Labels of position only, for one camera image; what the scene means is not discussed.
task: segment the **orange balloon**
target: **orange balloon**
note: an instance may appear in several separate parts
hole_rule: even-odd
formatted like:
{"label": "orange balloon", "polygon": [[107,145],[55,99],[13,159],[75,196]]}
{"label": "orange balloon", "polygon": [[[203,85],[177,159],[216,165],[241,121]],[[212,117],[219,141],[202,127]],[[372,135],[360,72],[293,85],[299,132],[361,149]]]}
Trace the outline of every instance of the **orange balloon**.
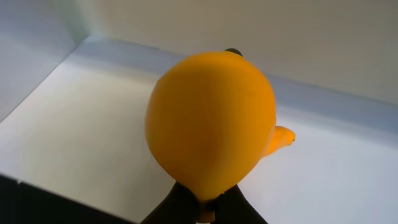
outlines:
{"label": "orange balloon", "polygon": [[240,55],[207,52],[182,60],[156,83],[146,139],[164,170],[204,202],[291,143],[279,136],[266,150],[275,121],[274,93],[261,71]]}

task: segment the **white floor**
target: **white floor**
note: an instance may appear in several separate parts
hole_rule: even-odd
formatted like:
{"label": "white floor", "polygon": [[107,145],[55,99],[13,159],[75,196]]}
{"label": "white floor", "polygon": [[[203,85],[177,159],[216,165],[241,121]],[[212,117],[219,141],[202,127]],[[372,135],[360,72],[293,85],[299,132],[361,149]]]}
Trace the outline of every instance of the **white floor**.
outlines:
{"label": "white floor", "polygon": [[[180,58],[88,39],[0,124],[0,172],[141,221],[174,184],[143,119],[156,79]],[[343,96],[272,81],[277,124],[297,138],[239,184],[257,211],[270,224],[398,223],[398,110],[355,98],[328,108]]]}

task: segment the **wall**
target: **wall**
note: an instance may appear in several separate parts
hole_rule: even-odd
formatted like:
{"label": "wall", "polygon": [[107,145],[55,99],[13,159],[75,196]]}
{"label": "wall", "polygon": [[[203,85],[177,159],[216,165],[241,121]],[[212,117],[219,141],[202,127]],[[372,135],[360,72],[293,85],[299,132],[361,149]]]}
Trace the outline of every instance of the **wall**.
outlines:
{"label": "wall", "polygon": [[398,103],[398,2],[82,0],[92,34],[180,54],[236,47],[264,72]]}
{"label": "wall", "polygon": [[0,1],[0,122],[86,37],[57,2]]}

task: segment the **yellow-orange balloon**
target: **yellow-orange balloon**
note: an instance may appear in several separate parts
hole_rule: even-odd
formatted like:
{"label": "yellow-orange balloon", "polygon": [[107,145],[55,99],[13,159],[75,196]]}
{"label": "yellow-orange balloon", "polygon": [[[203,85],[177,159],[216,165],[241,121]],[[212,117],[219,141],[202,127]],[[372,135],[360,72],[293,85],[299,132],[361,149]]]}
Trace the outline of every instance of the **yellow-orange balloon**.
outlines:
{"label": "yellow-orange balloon", "polygon": [[146,116],[146,139],[157,162],[200,201],[243,179],[268,154],[274,128],[270,83],[231,52],[176,64],[157,82]]}

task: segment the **inflated balloon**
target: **inflated balloon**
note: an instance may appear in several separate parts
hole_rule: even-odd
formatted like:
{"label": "inflated balloon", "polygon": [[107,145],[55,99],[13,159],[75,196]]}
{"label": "inflated balloon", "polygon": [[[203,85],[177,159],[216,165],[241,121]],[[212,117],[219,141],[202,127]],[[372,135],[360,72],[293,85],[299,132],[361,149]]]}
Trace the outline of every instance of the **inflated balloon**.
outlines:
{"label": "inflated balloon", "polygon": [[294,133],[275,122],[274,93],[261,71],[232,50],[207,52],[156,83],[146,139],[164,170],[205,202],[292,143]]}

